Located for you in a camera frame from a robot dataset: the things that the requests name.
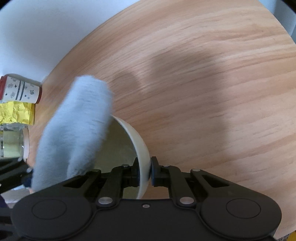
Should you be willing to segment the pale green bowl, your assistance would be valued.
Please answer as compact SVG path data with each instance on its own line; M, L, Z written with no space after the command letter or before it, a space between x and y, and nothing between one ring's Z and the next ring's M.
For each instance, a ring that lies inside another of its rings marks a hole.
M135 159L139 164L139 186L125 188L123 198L126 199L141 199L145 194L149 185L151 158L139 133L129 123L114 116L96 154L94 168L107 173L123 164L131 166Z

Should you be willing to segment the grey fluffy cloth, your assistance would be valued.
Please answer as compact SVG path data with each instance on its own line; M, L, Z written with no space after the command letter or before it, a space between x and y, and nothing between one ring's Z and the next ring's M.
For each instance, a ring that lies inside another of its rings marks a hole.
M90 75L77 77L44 128L31 189L37 192L90 171L111 118L107 83Z

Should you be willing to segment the glass pitcher cream lid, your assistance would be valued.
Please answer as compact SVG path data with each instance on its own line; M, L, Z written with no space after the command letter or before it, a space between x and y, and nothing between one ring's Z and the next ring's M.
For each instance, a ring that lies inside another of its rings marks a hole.
M27 125L20 123L1 125L1 160L22 159L29 156L29 130Z

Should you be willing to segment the yellow crumpled snack bag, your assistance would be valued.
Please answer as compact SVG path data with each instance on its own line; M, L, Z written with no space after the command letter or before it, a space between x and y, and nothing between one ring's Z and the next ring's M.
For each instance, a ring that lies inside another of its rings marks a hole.
M0 123L34 125L35 104L26 102L9 101L0 104Z

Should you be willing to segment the red lid travel tumbler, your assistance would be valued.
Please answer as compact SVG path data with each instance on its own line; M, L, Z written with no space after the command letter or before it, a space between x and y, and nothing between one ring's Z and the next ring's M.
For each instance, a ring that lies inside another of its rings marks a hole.
M1 103L9 101L38 104L42 88L8 75L1 77Z

